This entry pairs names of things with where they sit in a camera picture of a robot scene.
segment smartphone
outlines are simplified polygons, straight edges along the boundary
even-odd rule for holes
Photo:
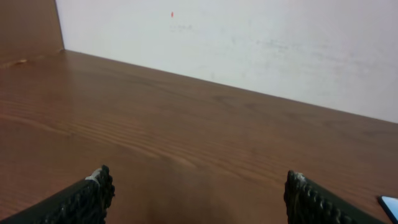
[[[378,198],[381,207],[387,213],[393,224],[398,224],[398,199],[387,196]]]

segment brown table surface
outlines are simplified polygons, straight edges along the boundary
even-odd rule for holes
[[[389,222],[398,124],[62,52],[0,70],[0,219],[111,169],[107,223],[287,223],[289,169]]]

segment wooden board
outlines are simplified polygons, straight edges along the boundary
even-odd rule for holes
[[[398,125],[75,52],[0,70],[0,218],[111,169],[109,223],[287,223],[287,171],[388,222]]]
[[[0,67],[63,49],[55,0],[0,1]]]

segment white wall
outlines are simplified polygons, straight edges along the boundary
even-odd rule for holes
[[[68,50],[398,123],[396,0],[57,6]]]

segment wood grain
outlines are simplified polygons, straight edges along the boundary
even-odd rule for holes
[[[287,223],[289,169],[388,222],[398,125],[63,52],[0,70],[0,218],[101,164],[109,223]]]
[[[0,68],[63,49],[55,0],[0,1]]]

